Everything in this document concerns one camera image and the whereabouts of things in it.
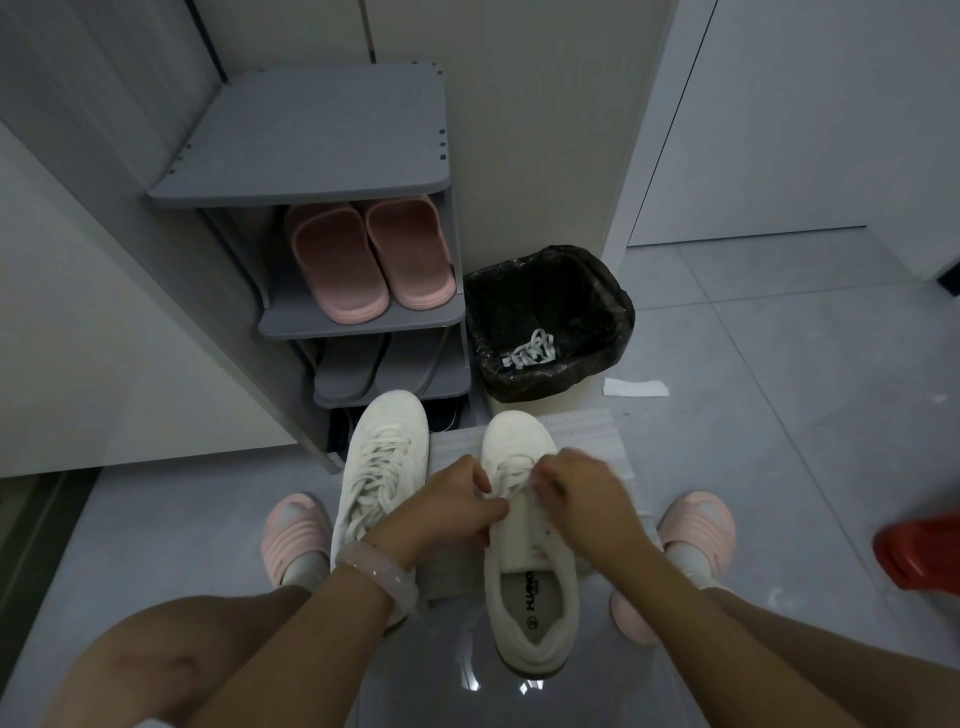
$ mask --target white shoelace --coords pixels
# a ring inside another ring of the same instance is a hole
[[[496,466],[496,482],[493,483],[495,494],[509,498],[516,491],[527,487],[530,480],[530,471],[534,467],[534,460],[527,455],[511,455]]]
[[[545,364],[556,358],[557,352],[553,348],[553,334],[538,328],[530,337],[530,341],[521,344],[514,349],[513,353],[503,357],[503,366],[510,369],[510,365],[513,364],[520,370],[532,364]]]
[[[397,425],[381,425],[360,450],[360,467],[352,484],[356,494],[344,541],[362,539],[367,530],[399,505],[397,488],[403,458],[410,448]]]

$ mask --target pink slide sandal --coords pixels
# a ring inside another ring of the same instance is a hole
[[[701,503],[713,506],[720,522],[705,514],[700,508]],[[657,531],[664,549],[675,541],[684,541],[703,551],[710,561],[714,576],[723,573],[733,559],[736,546],[733,515],[720,498],[706,491],[694,491],[674,500]],[[610,611],[616,626],[628,639],[645,645],[660,641],[620,592],[614,592],[611,596]]]
[[[277,519],[290,503],[302,506],[302,510],[290,521],[277,527]],[[298,556],[307,551],[319,551],[329,558],[332,535],[330,517],[323,504],[313,496],[294,493],[278,503],[267,517],[267,523],[263,527],[263,541],[260,542],[263,565],[267,567],[267,574],[274,589],[280,586],[283,573]]]
[[[283,228],[310,293],[331,321],[363,324],[387,310],[387,281],[353,207],[292,205]]]
[[[430,198],[400,197],[360,203],[367,233],[390,289],[405,308],[424,311],[457,292],[440,215]]]

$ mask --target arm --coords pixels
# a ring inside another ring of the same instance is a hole
[[[465,456],[434,474],[364,540],[411,569],[438,541],[467,538],[506,517],[503,498]],[[392,600],[351,566],[333,570],[300,610],[214,693],[190,726],[342,726],[380,644]]]
[[[660,637],[710,725],[858,725],[674,569],[605,463],[565,449],[531,482],[570,546]]]

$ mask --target paper scrap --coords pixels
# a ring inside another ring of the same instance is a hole
[[[604,397],[669,397],[670,390],[659,379],[650,381],[623,381],[605,378]]]

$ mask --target red plastic stool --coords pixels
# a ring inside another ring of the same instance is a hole
[[[874,536],[874,555],[901,589],[960,596],[960,513],[887,526]]]

